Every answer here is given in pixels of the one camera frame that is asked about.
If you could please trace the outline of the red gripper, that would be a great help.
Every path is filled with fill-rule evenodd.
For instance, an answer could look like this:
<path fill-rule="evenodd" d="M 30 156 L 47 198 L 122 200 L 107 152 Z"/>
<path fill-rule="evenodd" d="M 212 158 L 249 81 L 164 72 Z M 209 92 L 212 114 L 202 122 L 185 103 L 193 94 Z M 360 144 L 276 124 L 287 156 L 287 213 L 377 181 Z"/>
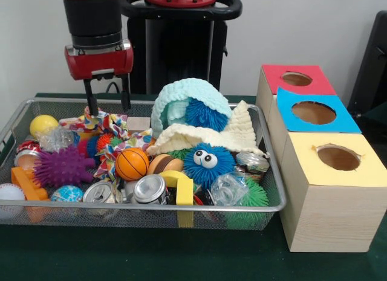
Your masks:
<path fill-rule="evenodd" d="M 131 108 L 129 73 L 134 64 L 134 52 L 129 40 L 99 50 L 81 50 L 67 45 L 65 58 L 74 80 L 84 80 L 89 114 L 98 116 L 97 100 L 91 88 L 91 79 L 103 75 L 120 76 L 122 81 L 121 103 L 124 111 Z"/>

